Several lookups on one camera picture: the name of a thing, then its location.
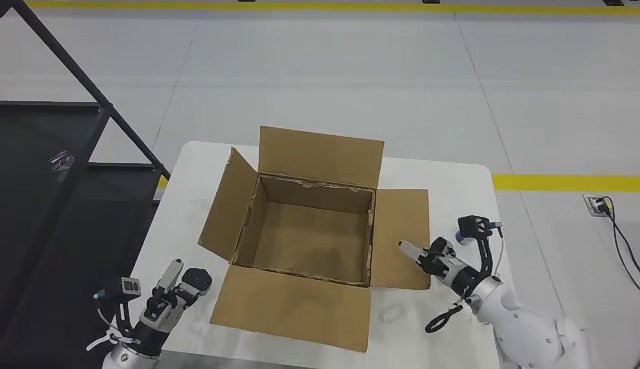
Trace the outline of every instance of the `white floor tile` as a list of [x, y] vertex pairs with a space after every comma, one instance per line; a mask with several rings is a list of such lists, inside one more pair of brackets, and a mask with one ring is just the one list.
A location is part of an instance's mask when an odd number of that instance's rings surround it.
[[385, 155], [509, 165], [478, 89], [179, 86], [155, 145], [171, 167], [191, 140], [257, 145], [271, 125], [381, 139]]
[[450, 13], [215, 11], [180, 84], [457, 88], [477, 78]]
[[512, 85], [484, 90], [515, 173], [640, 171], [640, 88]]
[[[98, 85], [173, 85], [197, 19], [171, 19], [154, 11], [36, 11], [51, 33]], [[0, 25], [0, 78], [70, 84], [71, 74], [16, 14]], [[4, 40], [12, 40], [5, 45]]]
[[[500, 191], [496, 197], [518, 299], [541, 315], [561, 316], [562, 307], [520, 193]], [[499, 251], [492, 253], [497, 262]]]
[[637, 84], [633, 17], [457, 13], [483, 84]]
[[[106, 86], [101, 90], [147, 146], [151, 148], [160, 129], [173, 88]], [[79, 84], [72, 87], [57, 86], [51, 82], [29, 84], [7, 81], [0, 81], [0, 99], [9, 101], [94, 101]], [[113, 120], [109, 120], [91, 160], [93, 162], [114, 163], [148, 162]]]
[[[633, 367], [640, 358], [640, 293], [620, 265], [608, 219], [592, 218], [578, 193], [523, 195], [565, 313], [587, 329], [592, 367]], [[640, 254], [640, 196], [612, 197], [619, 226]]]

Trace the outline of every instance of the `gray floor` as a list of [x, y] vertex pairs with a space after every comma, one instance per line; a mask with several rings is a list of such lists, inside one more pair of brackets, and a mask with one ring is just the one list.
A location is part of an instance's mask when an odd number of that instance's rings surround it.
[[[455, 2], [470, 1], [512, 2]], [[638, 16], [37, 13], [170, 168], [187, 141], [256, 145], [267, 124], [379, 138], [387, 156], [494, 173], [640, 171]], [[0, 21], [0, 43], [0, 98], [89, 99], [18, 17]], [[144, 161], [115, 126], [94, 159]], [[497, 193], [516, 291], [586, 328], [594, 367], [631, 368], [640, 293], [582, 194]], [[640, 251], [640, 196], [612, 197]], [[180, 367], [171, 359], [164, 367]]]

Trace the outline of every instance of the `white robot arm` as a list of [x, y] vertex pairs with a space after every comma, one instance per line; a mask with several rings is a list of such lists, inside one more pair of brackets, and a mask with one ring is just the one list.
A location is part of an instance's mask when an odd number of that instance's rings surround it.
[[[137, 279], [116, 279], [94, 295], [98, 313], [110, 328], [104, 337], [91, 343], [87, 350], [104, 341], [116, 344], [104, 358], [103, 369], [153, 369], [158, 365], [162, 346], [184, 311], [211, 288], [211, 276], [204, 269], [196, 268], [185, 271], [182, 281], [176, 285], [183, 267], [180, 259], [169, 264], [153, 288], [146, 309], [140, 314], [135, 327], [131, 326], [127, 304], [142, 294]], [[119, 306], [117, 328], [102, 316], [100, 307], [105, 305]]]
[[[459, 240], [478, 241], [482, 258], [480, 271], [456, 257], [451, 242], [437, 238], [429, 249], [420, 249], [407, 241], [400, 250], [420, 268], [450, 287], [469, 305], [479, 321], [493, 325], [496, 345], [506, 363], [522, 368], [547, 369], [560, 359], [568, 359], [574, 369], [589, 369], [586, 339], [576, 324], [567, 318], [545, 318], [523, 307], [513, 289], [491, 275], [492, 259], [487, 237], [491, 228], [501, 226], [486, 218], [468, 216], [458, 219]], [[456, 304], [425, 328], [428, 333], [441, 329], [448, 319], [462, 310]]]

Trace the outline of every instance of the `black connector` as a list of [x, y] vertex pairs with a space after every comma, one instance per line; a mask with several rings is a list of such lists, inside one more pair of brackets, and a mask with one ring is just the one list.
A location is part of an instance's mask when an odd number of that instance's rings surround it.
[[596, 203], [599, 205], [596, 205], [596, 207], [594, 208], [594, 210], [598, 213], [604, 213], [607, 216], [611, 215], [611, 211], [609, 209], [609, 206], [607, 205], [606, 201], [604, 198], [598, 198], [596, 199]]

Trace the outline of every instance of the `box flap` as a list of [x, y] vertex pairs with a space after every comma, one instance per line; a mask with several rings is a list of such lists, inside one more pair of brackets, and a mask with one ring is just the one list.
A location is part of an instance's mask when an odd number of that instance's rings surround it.
[[231, 266], [211, 323], [364, 352], [368, 288]]
[[378, 187], [383, 141], [260, 127], [262, 173]]
[[231, 148], [198, 244], [226, 260], [231, 259], [257, 180], [258, 173]]
[[378, 190], [373, 225], [371, 285], [423, 290], [431, 278], [407, 258], [398, 242], [429, 246], [427, 190]]

